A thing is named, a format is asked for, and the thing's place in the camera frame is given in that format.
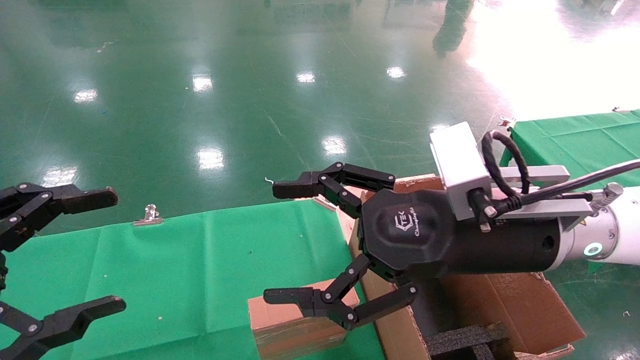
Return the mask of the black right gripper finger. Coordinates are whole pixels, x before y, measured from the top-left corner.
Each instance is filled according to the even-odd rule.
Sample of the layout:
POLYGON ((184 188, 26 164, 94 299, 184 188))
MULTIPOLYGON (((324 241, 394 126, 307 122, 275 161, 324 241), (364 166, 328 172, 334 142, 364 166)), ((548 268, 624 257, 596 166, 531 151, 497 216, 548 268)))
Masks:
POLYGON ((335 162, 321 171, 304 171, 297 180, 276 181, 272 194, 277 199, 323 196, 353 219, 362 215, 362 201, 346 187, 377 193, 394 188, 396 176, 344 162, 335 162))
POLYGON ((372 264, 368 256, 361 254, 324 290, 308 286, 268 288, 263 291, 263 300, 269 305, 296 305, 305 318, 327 318, 351 331, 406 308, 418 295, 418 288, 410 282, 356 307, 347 305, 343 301, 346 294, 372 264))

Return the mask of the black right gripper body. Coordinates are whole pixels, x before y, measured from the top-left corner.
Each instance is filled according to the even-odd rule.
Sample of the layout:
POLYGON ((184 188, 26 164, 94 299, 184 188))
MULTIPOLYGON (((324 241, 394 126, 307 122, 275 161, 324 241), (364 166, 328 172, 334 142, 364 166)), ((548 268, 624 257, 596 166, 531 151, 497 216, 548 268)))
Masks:
POLYGON ((384 189, 364 201, 359 246, 385 280, 449 275, 543 272, 558 257, 561 231, 554 218, 457 220, 442 190, 384 189))

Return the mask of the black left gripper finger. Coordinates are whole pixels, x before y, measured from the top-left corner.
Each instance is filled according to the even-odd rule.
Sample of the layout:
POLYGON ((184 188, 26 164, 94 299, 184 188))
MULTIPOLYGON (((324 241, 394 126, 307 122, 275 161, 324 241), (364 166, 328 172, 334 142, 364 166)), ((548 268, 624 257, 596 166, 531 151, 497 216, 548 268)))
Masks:
POLYGON ((97 319, 123 312, 123 298, 110 295, 59 309, 38 320, 2 301, 0 322, 19 336, 0 351, 2 360, 39 360, 55 348, 82 339, 97 319))
POLYGON ((112 187, 82 190, 74 184, 44 187, 23 182, 0 192, 0 249, 13 252, 60 215, 114 207, 112 187))

